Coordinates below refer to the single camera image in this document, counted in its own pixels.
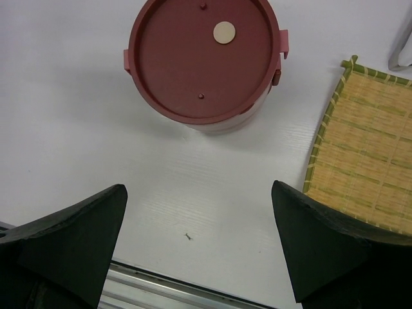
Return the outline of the metal tongs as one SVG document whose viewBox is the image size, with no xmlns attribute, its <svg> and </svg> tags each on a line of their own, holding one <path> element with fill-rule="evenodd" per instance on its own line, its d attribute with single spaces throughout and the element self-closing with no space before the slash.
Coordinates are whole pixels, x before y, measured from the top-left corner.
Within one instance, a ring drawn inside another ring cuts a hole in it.
<svg viewBox="0 0 412 309">
<path fill-rule="evenodd" d="M 391 52 L 391 55 L 389 56 L 388 59 L 388 70 L 389 71 L 404 71 L 408 70 L 411 68 L 411 64 L 408 65 L 400 65 L 399 64 L 399 57 L 406 46 L 409 38 L 411 36 L 411 19 L 409 19 L 408 22 L 405 23 L 405 27 L 400 31 L 400 33 L 397 35 L 397 38 L 395 40 L 395 45 L 393 47 L 393 51 Z"/>
</svg>

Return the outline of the red lid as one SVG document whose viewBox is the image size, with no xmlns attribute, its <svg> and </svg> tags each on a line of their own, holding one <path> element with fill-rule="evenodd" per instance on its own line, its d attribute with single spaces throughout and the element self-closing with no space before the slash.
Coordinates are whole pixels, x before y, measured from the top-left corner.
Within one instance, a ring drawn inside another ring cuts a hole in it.
<svg viewBox="0 0 412 309">
<path fill-rule="evenodd" d="M 271 85 L 279 38 L 268 1 L 147 1 L 131 30 L 127 66 L 158 113 L 213 124 L 250 109 Z"/>
</svg>

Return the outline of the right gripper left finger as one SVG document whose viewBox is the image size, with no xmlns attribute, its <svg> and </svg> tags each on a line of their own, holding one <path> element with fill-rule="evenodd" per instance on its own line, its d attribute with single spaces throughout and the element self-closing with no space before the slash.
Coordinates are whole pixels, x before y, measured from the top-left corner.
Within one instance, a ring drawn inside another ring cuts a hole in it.
<svg viewBox="0 0 412 309">
<path fill-rule="evenodd" d="M 27 224 L 1 227 L 1 308 L 97 308 L 127 204 L 116 184 Z"/>
</svg>

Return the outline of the red steel lunch bowl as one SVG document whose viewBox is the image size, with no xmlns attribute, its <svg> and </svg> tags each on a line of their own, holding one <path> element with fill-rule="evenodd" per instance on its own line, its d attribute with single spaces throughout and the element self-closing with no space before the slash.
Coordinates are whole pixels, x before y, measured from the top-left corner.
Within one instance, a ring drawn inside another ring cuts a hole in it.
<svg viewBox="0 0 412 309">
<path fill-rule="evenodd" d="M 201 133 L 207 134 L 220 134 L 227 131 L 232 131 L 234 129 L 239 129 L 241 126 L 245 125 L 252 117 L 259 111 L 261 106 L 266 100 L 266 95 L 260 96 L 255 103 L 242 114 L 238 114 L 233 118 L 224 120 L 222 122 L 217 122 L 213 124 L 204 124 L 204 125 L 194 125 L 194 124 L 185 124 L 185 126 L 197 130 Z"/>
</svg>

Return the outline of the yellow bamboo mat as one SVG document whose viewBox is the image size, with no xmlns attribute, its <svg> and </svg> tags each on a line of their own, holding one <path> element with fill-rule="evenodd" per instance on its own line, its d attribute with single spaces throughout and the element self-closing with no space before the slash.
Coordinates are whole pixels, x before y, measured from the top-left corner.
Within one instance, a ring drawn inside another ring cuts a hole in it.
<svg viewBox="0 0 412 309">
<path fill-rule="evenodd" d="M 369 225 L 411 235 L 411 81 L 342 61 L 303 192 Z"/>
</svg>

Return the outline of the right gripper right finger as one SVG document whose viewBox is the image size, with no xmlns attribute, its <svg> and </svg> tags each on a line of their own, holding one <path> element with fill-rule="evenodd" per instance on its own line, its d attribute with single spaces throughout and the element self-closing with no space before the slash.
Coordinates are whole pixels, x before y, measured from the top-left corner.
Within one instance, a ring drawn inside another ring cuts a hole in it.
<svg viewBox="0 0 412 309">
<path fill-rule="evenodd" d="M 303 308 L 411 308 L 411 237 L 361 222 L 284 182 L 272 205 Z"/>
</svg>

